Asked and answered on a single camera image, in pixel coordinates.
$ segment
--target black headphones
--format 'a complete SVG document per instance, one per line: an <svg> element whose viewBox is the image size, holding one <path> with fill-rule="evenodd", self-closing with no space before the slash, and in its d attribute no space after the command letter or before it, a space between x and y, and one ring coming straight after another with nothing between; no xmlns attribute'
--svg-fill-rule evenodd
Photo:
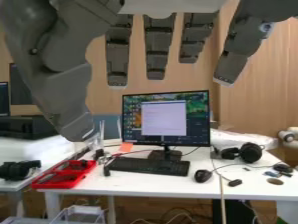
<svg viewBox="0 0 298 224"><path fill-rule="evenodd" d="M40 160L36 161L27 161L27 162L6 162L0 166L0 178L4 180L20 181L24 180L32 168L40 168L41 162Z"/></svg>
<svg viewBox="0 0 298 224"><path fill-rule="evenodd" d="M262 158L262 148L254 143L246 143L242 147L224 149L221 152L221 158L234 160L240 157L246 163L254 163Z"/></svg>

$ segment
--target red box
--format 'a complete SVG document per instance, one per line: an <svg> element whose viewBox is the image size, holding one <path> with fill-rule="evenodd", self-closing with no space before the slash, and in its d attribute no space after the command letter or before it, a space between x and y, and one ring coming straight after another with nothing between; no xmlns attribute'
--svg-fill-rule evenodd
<svg viewBox="0 0 298 224"><path fill-rule="evenodd" d="M73 188L95 169L96 161L69 160L61 162L32 182L34 189Z"/></svg>

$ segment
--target gray robot arm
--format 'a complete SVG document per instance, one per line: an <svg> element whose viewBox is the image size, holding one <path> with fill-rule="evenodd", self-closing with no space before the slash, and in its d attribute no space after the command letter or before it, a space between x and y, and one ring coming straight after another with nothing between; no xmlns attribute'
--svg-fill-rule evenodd
<svg viewBox="0 0 298 224"><path fill-rule="evenodd" d="M234 84L249 57L272 33L274 23L298 14L297 0L241 0L232 20L214 81Z"/></svg>
<svg viewBox="0 0 298 224"><path fill-rule="evenodd" d="M23 80L47 119L73 142L96 134L85 105L92 75L87 46L116 23L121 7L121 0L0 1L6 41Z"/></svg>

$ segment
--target table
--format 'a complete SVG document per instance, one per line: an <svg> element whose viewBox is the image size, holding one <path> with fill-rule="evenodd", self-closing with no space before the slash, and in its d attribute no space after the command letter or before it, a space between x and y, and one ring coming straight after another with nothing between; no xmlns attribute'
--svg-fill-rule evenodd
<svg viewBox="0 0 298 224"><path fill-rule="evenodd" d="M133 150L156 149L155 146L135 146ZM177 147L185 154L193 147ZM109 152L116 152L119 146L105 148ZM149 152L132 154L131 157L147 158ZM103 167L97 167L87 176L84 181L73 189L47 189L40 190L45 193L48 217L55 218L60 212L60 194L80 195L105 195L109 202L108 223L116 223L115 214L115 196L139 196L139 197L163 197L163 198L209 198L220 199L220 178L213 174L212 179L204 183L196 183L193 176L198 169L213 170L210 160L210 148L200 148L194 153L184 157L184 160L192 162L189 176L175 177L141 173L128 173L111 171L112 176L104 177ZM273 166L280 160L269 153L264 152L261 161L253 164L254 167ZM241 164L229 166L218 172L229 179L242 179L244 184L236 188L225 185L225 199L237 200L270 200L270 201L298 201L298 173L294 172L293 178L281 177L285 182L282 186L268 183L268 177L264 172L270 168L250 168L240 160L214 160L216 167L229 164Z"/></svg>
<svg viewBox="0 0 298 224"><path fill-rule="evenodd" d="M11 215L16 217L24 216L24 206L23 206L23 189L31 185L34 179L41 175L47 170L49 170L57 163L69 159L75 155L75 151L63 154L57 158L53 158L52 164L43 166L40 170L36 171L35 175L23 181L6 181L0 179L0 193L8 196Z"/></svg>

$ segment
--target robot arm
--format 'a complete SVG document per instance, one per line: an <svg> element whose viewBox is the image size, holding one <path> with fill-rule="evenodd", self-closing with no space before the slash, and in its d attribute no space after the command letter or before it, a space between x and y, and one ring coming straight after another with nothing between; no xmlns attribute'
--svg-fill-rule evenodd
<svg viewBox="0 0 298 224"><path fill-rule="evenodd" d="M225 49L216 69L214 81L230 86L257 52L274 23L298 14L296 0L241 0L232 20Z"/></svg>
<svg viewBox="0 0 298 224"><path fill-rule="evenodd" d="M123 14L147 14L152 18L145 24L149 46L147 53L148 61L153 61L149 65L155 72L159 68L159 77L156 73L152 77L156 80L164 76L167 66L173 30L172 13L188 13L180 62L196 63L205 38L212 33L213 20L225 1L0 0L0 21L14 60L32 91L36 105L68 140L95 140L93 119L85 105L92 73L85 60L85 49L92 39L104 35L116 22L123 26L123 21L117 21L123 18L117 16L123 6ZM249 57L257 52L262 40L272 32L274 23L296 16L297 12L297 0L241 0L214 74L214 80L220 84L232 85L236 82ZM119 35L115 30L108 33L111 38ZM163 38L167 40L167 46L161 44ZM113 54L108 53L108 59L113 59ZM117 66L111 66L111 73L119 74L120 69L121 74L125 74L123 67L127 66L123 64L117 62Z"/></svg>
<svg viewBox="0 0 298 224"><path fill-rule="evenodd" d="M7 45L35 103L73 142L96 134L85 105L92 74L87 46L116 23L121 7L120 0L0 2Z"/></svg>

